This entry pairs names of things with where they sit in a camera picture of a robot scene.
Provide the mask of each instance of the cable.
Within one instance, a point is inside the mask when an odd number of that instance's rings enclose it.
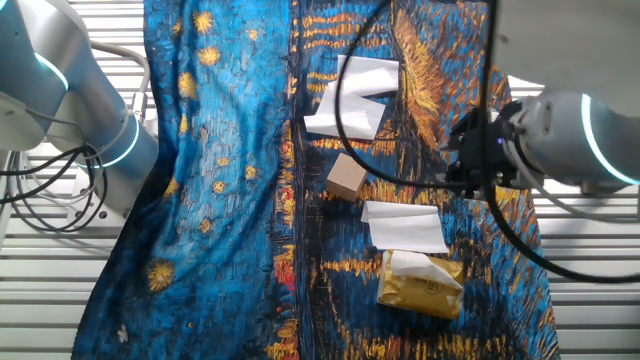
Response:
[[[28,165],[29,168],[32,168],[33,165],[31,164],[31,160],[29,159],[28,155],[26,152],[20,153],[19,154],[19,159],[23,160],[20,161],[19,164],[21,165],[21,169],[19,170],[24,170],[25,165]],[[43,192],[48,194],[44,195],[44,194],[39,194],[39,196],[43,199],[47,199],[49,201],[54,202],[55,204],[59,205],[59,206],[65,206],[68,207],[70,205],[79,203],[80,201],[86,199],[89,196],[89,193],[92,192],[93,190],[95,190],[95,188],[97,187],[97,183],[100,182],[100,180],[102,179],[102,175],[104,173],[104,170],[100,172],[100,174],[98,175],[98,177],[96,178],[93,186],[91,186],[90,188],[88,188],[86,191],[77,194],[77,195],[73,195],[73,196],[68,196],[68,197],[63,197],[59,194],[55,194],[47,189],[44,189]],[[40,179],[38,179],[35,174],[29,174],[26,175],[27,177],[30,177],[31,180],[35,181],[38,185],[43,185],[43,182],[40,181]]]
[[[400,184],[400,185],[408,185],[415,187],[423,187],[423,188],[459,188],[460,185],[454,184],[420,184],[413,183],[410,181],[405,181],[401,179],[394,178],[392,176],[386,175],[375,168],[369,166],[362,158],[360,158],[351,144],[349,143],[348,138],[344,132],[344,128],[342,125],[342,119],[340,118],[340,92],[342,89],[342,82],[344,81],[344,74],[349,64],[349,60],[351,56],[353,56],[354,50],[357,48],[361,39],[366,35],[366,33],[371,28],[372,24],[376,21],[380,12],[389,4],[391,0],[382,1],[378,7],[371,13],[371,15],[367,18],[366,22],[363,24],[362,28],[357,34],[356,39],[349,45],[346,53],[345,62],[340,69],[340,73],[338,76],[338,85],[336,91],[336,99],[335,99],[335,117],[336,117],[336,127],[338,128],[338,133],[340,134],[340,140],[345,147],[345,150],[349,155],[365,170],[369,173],[380,177],[384,180],[387,180],[392,183]],[[489,164],[487,159],[487,108],[488,108],[488,98],[489,98],[489,84],[491,82],[491,68],[493,62],[493,51],[494,51],[494,40],[496,35],[496,23],[497,23],[497,13],[498,13],[498,3],[497,0],[489,0],[488,1],[488,39],[485,45],[485,57],[484,63],[482,67],[482,87],[480,89],[480,106],[479,106],[479,114],[480,118],[480,133],[481,133],[481,173],[483,177],[483,190],[486,197],[486,202],[489,207],[489,211],[491,215],[494,217],[496,224],[500,231],[503,232],[504,236],[509,240],[509,242],[515,247],[523,256],[531,260],[536,265],[542,267],[543,269],[550,271],[554,274],[560,275],[564,278],[573,281],[579,282],[590,282],[590,283],[600,283],[600,284],[624,284],[624,283],[635,283],[640,282],[640,274],[633,274],[627,276],[595,276],[589,274],[578,273],[573,270],[569,270],[553,262],[548,261],[541,255],[538,255],[535,251],[531,250],[527,244],[525,244],[518,235],[513,231],[513,229],[509,226],[509,223],[504,218],[502,214],[497,200],[496,200],[496,188],[493,183],[493,179],[491,178],[491,172],[489,170]]]
[[[466,183],[441,183],[441,182],[436,182],[436,183],[425,184],[425,183],[418,183],[418,182],[414,182],[414,181],[403,180],[403,179],[399,179],[397,177],[385,174],[385,173],[381,172],[380,170],[378,170],[378,169],[372,167],[371,165],[369,165],[366,161],[364,161],[356,153],[356,151],[353,149],[353,147],[349,143],[349,139],[347,138],[347,135],[346,135],[346,133],[344,131],[344,127],[342,125],[342,118],[340,117],[340,93],[342,91],[342,83],[344,82],[344,75],[346,73],[347,66],[349,65],[349,62],[351,61],[351,57],[353,56],[353,53],[358,48],[358,45],[360,44],[360,41],[367,35],[367,33],[369,32],[369,30],[371,29],[373,24],[376,22],[378,16],[382,12],[382,10],[384,10],[386,7],[390,6],[390,4],[391,4],[391,0],[383,0],[375,8],[375,10],[373,10],[373,12],[369,16],[369,18],[365,21],[365,23],[360,28],[360,31],[358,31],[358,34],[357,34],[355,40],[353,42],[351,42],[351,44],[349,44],[349,47],[347,48],[347,52],[345,54],[346,57],[345,57],[345,60],[344,60],[344,64],[342,64],[342,68],[340,69],[340,73],[338,75],[338,83],[337,83],[337,86],[336,86],[337,87],[336,98],[335,98],[335,104],[334,104],[334,112],[335,112],[335,117],[336,117],[336,127],[338,128],[338,134],[340,136],[340,140],[342,141],[342,145],[344,146],[344,148],[347,151],[347,153],[349,154],[349,156],[351,156],[351,158],[356,163],[358,163],[358,165],[360,165],[363,169],[367,170],[369,173],[371,173],[371,174],[373,174],[373,175],[375,175],[375,176],[377,176],[377,177],[379,177],[379,178],[381,178],[383,180],[387,180],[389,182],[396,183],[396,184],[399,184],[399,185],[413,186],[413,187],[417,187],[417,188],[427,188],[427,189],[464,189],[464,188],[467,187]]]
[[[44,164],[42,164],[42,165],[40,165],[38,167],[32,168],[32,169],[19,170],[19,171],[15,171],[15,170],[0,171],[0,176],[19,176],[19,175],[28,175],[28,174],[37,173],[38,171],[44,170],[47,167],[51,166],[51,164],[55,163],[56,161],[62,160],[62,159],[64,159],[65,157],[67,157],[69,155],[73,155],[73,154],[77,153],[78,149],[80,149],[80,148],[82,148],[82,147],[76,147],[76,148],[73,148],[71,150],[65,151],[62,154],[52,158],[51,160],[48,160]]]
[[[137,52],[129,49],[125,49],[120,46],[111,44],[105,44],[98,41],[91,40],[91,47],[98,51],[104,51],[110,54],[119,55],[122,57],[131,58],[138,65],[142,66],[144,74],[142,76],[142,83],[140,84],[140,92],[146,93],[151,81],[151,69],[149,68],[149,61],[146,57],[138,54]]]
[[[75,123],[73,121],[69,121],[69,120],[58,119],[58,118],[55,118],[53,116],[49,116],[49,115],[43,114],[41,112],[35,111],[33,109],[29,109],[29,108],[25,109],[25,111],[27,113],[29,113],[30,115],[36,116],[36,117],[41,118],[43,120],[47,120],[47,121],[50,121],[50,122],[53,122],[53,123],[59,123],[59,124],[64,124],[64,125],[69,125],[69,126],[75,127],[80,132],[80,137],[82,139],[82,144],[83,145],[87,145],[88,144],[87,139],[86,139],[86,137],[84,135],[84,132],[82,131],[82,129],[80,128],[80,126],[77,123]],[[122,127],[120,128],[120,132],[118,132],[118,135],[116,135],[113,138],[113,140],[111,140],[110,143],[108,143],[105,146],[102,146],[100,148],[100,151],[96,152],[95,155],[85,157],[85,160],[87,160],[87,159],[94,160],[95,158],[97,158],[97,157],[101,156],[102,154],[104,154],[111,147],[113,147],[113,145],[115,145],[116,142],[118,142],[118,140],[120,140],[122,135],[124,135],[124,133],[126,132],[127,126],[129,125],[129,119],[130,118],[131,118],[131,116],[129,116],[129,115],[127,115],[125,117],[125,121],[122,124]],[[75,139],[69,139],[69,138],[66,138],[66,137],[63,137],[63,136],[57,136],[57,135],[47,135],[47,137],[49,137],[49,138],[59,138],[59,139],[67,140],[67,141],[75,141]]]
[[[516,145],[513,143],[513,141],[507,141],[507,148],[509,150],[509,155],[511,156],[512,159],[514,159],[516,163],[516,167],[524,175],[527,181],[529,181],[533,185],[533,187],[536,190],[538,190],[540,194],[542,194],[545,198],[547,198],[547,200],[551,201],[557,207],[573,215],[577,215],[593,221],[612,223],[612,224],[637,224],[640,222],[639,219],[623,219],[623,218],[615,218],[615,217],[606,216],[606,215],[590,214],[588,212],[580,211],[574,208],[573,206],[566,204],[565,202],[557,198],[555,195],[549,193],[544,188],[544,186],[542,186],[542,184],[540,184],[540,182],[533,176],[533,174],[531,174],[531,171],[529,171],[529,167],[527,167],[524,161],[522,161],[522,158],[520,157],[520,154],[518,153],[518,150],[516,149]]]
[[[12,161],[15,162],[15,156],[12,156]],[[98,166],[102,168],[102,160],[100,158],[98,158]],[[85,204],[85,207],[83,208],[83,210],[80,212],[80,214],[78,214],[78,216],[76,217],[75,220],[73,220],[72,222],[70,222],[69,224],[63,226],[63,227],[55,227],[51,224],[49,224],[47,221],[45,221],[41,216],[39,216],[35,210],[31,207],[31,205],[27,202],[27,199],[23,199],[23,203],[25,205],[25,207],[27,208],[27,210],[29,210],[29,212],[34,216],[34,218],[36,218],[42,225],[44,225],[44,227],[38,226],[34,223],[32,223],[31,221],[29,221],[24,214],[22,214],[22,212],[20,212],[20,209],[18,208],[18,206],[15,203],[11,203],[11,206],[13,207],[13,210],[15,212],[15,214],[27,225],[29,225],[30,227],[39,230],[39,231],[46,231],[46,232],[60,232],[60,233],[72,233],[72,232],[76,232],[76,231],[80,231],[84,228],[86,228],[89,223],[91,223],[91,221],[93,221],[93,219],[98,215],[98,213],[100,212],[100,209],[102,208],[102,206],[104,205],[104,202],[106,200],[106,195],[107,195],[107,191],[108,191],[108,181],[107,181],[107,174],[104,173],[102,175],[102,181],[103,181],[103,193],[102,193],[102,197],[100,198],[100,202],[98,203],[98,206],[96,207],[95,211],[92,213],[92,215],[89,217],[89,219],[87,219],[87,221],[85,221],[82,225],[72,228],[75,224],[77,224],[78,222],[80,222],[80,220],[85,216],[85,214],[88,212],[89,207],[91,206],[91,200],[93,197],[93,192],[89,193],[88,199],[87,199],[87,203]],[[21,189],[21,185],[18,182],[17,183],[17,189],[18,192],[20,193],[22,191]]]
[[[49,187],[51,184],[53,184],[54,181],[58,180],[60,177],[62,177],[62,175],[65,173],[65,171],[67,171],[67,169],[69,169],[69,167],[71,167],[71,165],[73,164],[73,162],[75,161],[75,159],[82,154],[83,152],[86,151],[86,149],[88,149],[88,147],[85,146],[81,146],[72,150],[75,150],[75,153],[71,156],[71,158],[69,158],[69,160],[67,161],[67,163],[62,167],[62,169],[60,169],[60,171],[55,174],[54,176],[51,177],[51,179],[49,179],[48,181],[46,181],[43,185],[38,186],[37,188],[28,191],[24,194],[18,195],[18,196],[9,196],[9,197],[4,197],[3,199],[0,199],[0,204],[6,204],[6,203],[13,203],[14,201],[19,201],[19,200],[23,200],[26,199],[28,197],[31,197],[33,195],[36,195],[38,193],[40,193],[42,190],[46,189],[47,187]]]

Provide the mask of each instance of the white paper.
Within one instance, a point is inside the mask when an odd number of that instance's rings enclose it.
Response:
[[[378,249],[449,252],[435,206],[367,201],[362,221],[369,223],[371,241]]]
[[[326,115],[323,116],[322,119],[326,122],[326,126],[323,126],[322,131],[318,131],[319,127],[312,126],[311,129],[308,127],[307,122],[313,119],[307,119],[305,116],[305,124],[307,124],[307,131],[311,133],[317,133],[322,135],[329,136],[338,136],[338,128],[336,127],[335,122],[335,113],[334,113],[334,104],[336,97],[336,82],[331,82],[327,86],[327,90],[322,96],[322,100],[320,101],[320,106],[318,106],[318,111],[316,111],[315,116]],[[382,115],[384,114],[385,105],[379,104],[375,101],[367,100],[357,95],[346,94],[343,92],[342,97],[340,98],[340,111],[341,111],[341,119],[343,126],[345,128],[345,132],[347,132],[347,137],[349,133],[353,133],[357,129],[357,133],[359,136],[354,136],[354,138],[364,139],[364,140],[373,140],[376,137],[376,133],[378,132],[378,127],[380,127],[380,121],[382,121]],[[356,116],[355,114],[365,113],[365,117]]]
[[[338,136],[336,117],[333,114],[320,114],[304,117],[307,131],[314,134]],[[342,115],[342,126],[348,138],[370,140],[373,130],[364,111]]]
[[[427,279],[462,289],[462,286],[449,273],[432,263],[424,254],[396,250],[391,256],[389,266],[395,276]]]
[[[397,90],[397,74],[394,77],[387,69],[375,69],[363,73],[351,74],[346,76],[342,82],[343,94],[369,96]]]
[[[344,60],[346,58],[347,57],[345,55],[338,55],[338,68],[336,71],[337,74],[340,74],[340,70],[342,70],[342,64],[344,64]],[[400,66],[397,61],[352,56],[351,60],[349,60],[349,66],[347,67],[347,71],[345,73],[345,79],[353,75],[383,69],[386,70],[391,78],[395,81],[395,88],[397,90],[399,68]]]
[[[338,56],[338,68],[344,62]],[[346,72],[340,97],[341,119],[349,138],[373,140],[382,121],[385,105],[362,96],[398,90],[398,62],[373,58],[352,57]],[[305,116],[310,133],[338,136],[335,123],[337,82],[328,84],[315,116]]]

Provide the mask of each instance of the blue light ring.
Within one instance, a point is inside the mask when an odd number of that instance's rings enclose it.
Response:
[[[604,156],[600,147],[598,147],[598,142],[596,141],[596,137],[593,134],[593,126],[591,125],[591,98],[587,94],[582,95],[582,127],[584,128],[584,134],[587,137],[587,142],[589,143],[589,147],[591,147],[591,151],[593,155],[595,155],[596,159],[600,162],[600,164],[607,169],[611,175],[615,176],[619,180],[631,184],[631,185],[640,185],[640,180],[633,179],[629,176],[618,171]]]
[[[35,53],[35,55],[36,55],[36,59],[38,59],[40,64],[46,66],[47,68],[49,68],[49,70],[53,71],[53,73],[56,74],[56,76],[58,76],[58,78],[60,79],[60,81],[62,81],[62,84],[64,85],[65,91],[69,90],[69,82],[67,81],[67,78],[64,76],[62,71],[60,71],[60,69],[58,69],[55,65],[53,65],[44,56],[42,56],[42,55],[40,55],[38,53]]]
[[[125,150],[122,155],[118,156],[117,158],[115,158],[114,160],[109,161],[106,164],[103,164],[102,167],[106,168],[109,167],[111,165],[115,165],[116,163],[118,163],[120,160],[124,159],[127,155],[129,155],[129,153],[133,150],[133,148],[136,146],[136,143],[138,142],[138,137],[140,136],[140,123],[137,121],[133,121],[136,124],[136,135],[133,137],[133,141],[131,142],[131,145],[129,145],[129,148],[127,150]],[[86,168],[86,165],[83,164],[78,164],[78,166]],[[100,166],[92,166],[92,168],[94,169],[99,169]]]

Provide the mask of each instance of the gold wrapper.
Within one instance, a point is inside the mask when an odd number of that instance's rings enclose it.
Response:
[[[392,256],[393,250],[387,250],[382,258],[384,271],[378,287],[379,303],[445,319],[460,315],[462,289],[424,278],[395,276],[390,266]],[[462,263],[433,257],[429,260],[463,285]]]

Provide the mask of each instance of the fabric cloth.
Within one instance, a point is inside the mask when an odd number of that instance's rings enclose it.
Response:
[[[307,134],[336,59],[377,2],[145,0],[160,156],[98,280],[74,359],[558,359],[546,273],[485,205],[369,177],[359,200],[324,191],[340,153]],[[484,5],[398,0],[357,55],[401,62],[377,168],[430,181],[437,149],[478,101]],[[509,99],[492,74],[492,103]],[[446,321],[378,305],[381,254],[366,200],[436,205],[464,309]],[[528,192],[501,190],[540,250]]]

